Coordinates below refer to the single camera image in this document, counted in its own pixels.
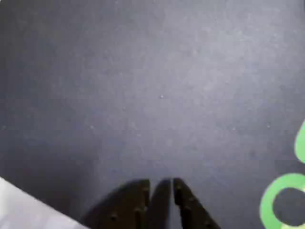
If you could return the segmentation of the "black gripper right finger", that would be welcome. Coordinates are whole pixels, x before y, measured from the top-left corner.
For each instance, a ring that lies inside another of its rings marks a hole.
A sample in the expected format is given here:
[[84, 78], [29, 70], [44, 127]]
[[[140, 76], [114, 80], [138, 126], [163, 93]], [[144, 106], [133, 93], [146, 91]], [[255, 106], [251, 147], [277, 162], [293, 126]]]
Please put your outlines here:
[[173, 179], [173, 194], [183, 229], [221, 228], [181, 178]]

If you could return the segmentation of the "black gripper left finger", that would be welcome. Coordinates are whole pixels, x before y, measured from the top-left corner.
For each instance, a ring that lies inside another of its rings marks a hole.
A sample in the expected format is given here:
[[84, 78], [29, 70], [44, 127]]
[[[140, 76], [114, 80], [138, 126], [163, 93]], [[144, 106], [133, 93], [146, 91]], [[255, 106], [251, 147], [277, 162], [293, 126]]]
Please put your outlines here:
[[171, 180], [151, 191], [149, 179], [125, 183], [100, 200], [80, 219], [89, 229], [167, 229]]

